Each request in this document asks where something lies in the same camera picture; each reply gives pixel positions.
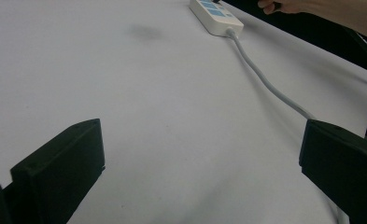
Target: white power strip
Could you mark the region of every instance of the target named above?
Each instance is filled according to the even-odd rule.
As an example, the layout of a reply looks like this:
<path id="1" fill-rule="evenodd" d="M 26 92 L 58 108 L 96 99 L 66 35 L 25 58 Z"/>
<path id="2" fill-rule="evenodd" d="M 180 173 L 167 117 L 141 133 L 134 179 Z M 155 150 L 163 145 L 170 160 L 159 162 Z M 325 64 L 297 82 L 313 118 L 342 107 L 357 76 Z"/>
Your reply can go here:
<path id="1" fill-rule="evenodd" d="M 191 0 L 190 9 L 211 35 L 228 36 L 226 31 L 230 27 L 239 36 L 244 28 L 244 24 L 220 3 Z"/>

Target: white table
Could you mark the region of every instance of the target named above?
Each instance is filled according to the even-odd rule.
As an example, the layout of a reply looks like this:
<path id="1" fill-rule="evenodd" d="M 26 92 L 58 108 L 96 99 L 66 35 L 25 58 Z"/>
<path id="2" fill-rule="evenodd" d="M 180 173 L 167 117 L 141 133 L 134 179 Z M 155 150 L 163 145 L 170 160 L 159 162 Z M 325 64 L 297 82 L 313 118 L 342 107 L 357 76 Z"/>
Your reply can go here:
<path id="1" fill-rule="evenodd" d="M 364 135 L 367 71 L 227 7 L 277 88 Z M 106 169 L 69 223 L 335 223 L 298 164 L 306 120 L 189 0 L 0 1 L 0 184 L 94 118 Z"/>

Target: white cable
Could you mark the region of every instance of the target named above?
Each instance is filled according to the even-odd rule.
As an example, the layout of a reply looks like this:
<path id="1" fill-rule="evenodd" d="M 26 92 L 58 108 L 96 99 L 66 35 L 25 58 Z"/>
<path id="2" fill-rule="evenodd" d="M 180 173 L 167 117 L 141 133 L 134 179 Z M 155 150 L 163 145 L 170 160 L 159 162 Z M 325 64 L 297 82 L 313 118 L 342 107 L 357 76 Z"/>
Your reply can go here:
<path id="1" fill-rule="evenodd" d="M 253 71 L 256 73 L 256 75 L 261 80 L 262 84 L 270 91 L 272 92 L 279 100 L 290 106 L 295 111 L 299 112 L 301 115 L 303 115 L 306 119 L 316 119 L 315 116 L 313 116 L 310 112 L 303 109 L 300 105 L 293 102 L 288 96 L 284 95 L 282 92 L 277 90 L 273 84 L 271 84 L 268 79 L 265 77 L 265 75 L 262 73 L 262 71 L 256 66 L 254 62 L 252 62 L 247 54 L 245 53 L 244 49 L 241 46 L 241 43 L 238 40 L 238 37 L 235 34 L 235 31 L 232 28 L 227 29 L 227 35 L 235 42 L 235 45 L 238 47 L 239 52 L 241 53 L 242 57 L 244 58 L 245 62 Z M 346 213 L 341 210 L 337 205 L 337 223 L 338 224 L 349 224 L 349 218 L 346 215 Z"/>

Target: power strip socket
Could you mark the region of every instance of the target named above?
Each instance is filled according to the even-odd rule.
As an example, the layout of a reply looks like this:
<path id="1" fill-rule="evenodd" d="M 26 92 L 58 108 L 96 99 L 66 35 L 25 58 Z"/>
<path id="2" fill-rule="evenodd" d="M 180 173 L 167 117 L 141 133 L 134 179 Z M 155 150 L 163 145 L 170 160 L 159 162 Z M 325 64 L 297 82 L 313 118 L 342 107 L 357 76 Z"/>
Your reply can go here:
<path id="1" fill-rule="evenodd" d="M 226 31 L 231 27 L 239 36 L 244 29 L 244 24 L 220 3 L 191 0 L 190 9 L 211 35 L 228 36 Z"/>

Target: forearm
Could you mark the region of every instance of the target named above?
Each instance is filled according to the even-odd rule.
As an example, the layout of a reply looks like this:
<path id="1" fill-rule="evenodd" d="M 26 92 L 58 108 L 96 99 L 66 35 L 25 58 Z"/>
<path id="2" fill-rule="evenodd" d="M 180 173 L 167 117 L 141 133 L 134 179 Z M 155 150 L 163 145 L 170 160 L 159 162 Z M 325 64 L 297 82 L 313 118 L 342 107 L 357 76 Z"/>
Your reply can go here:
<path id="1" fill-rule="evenodd" d="M 367 36 L 367 0 L 311 0 L 301 10 Z"/>

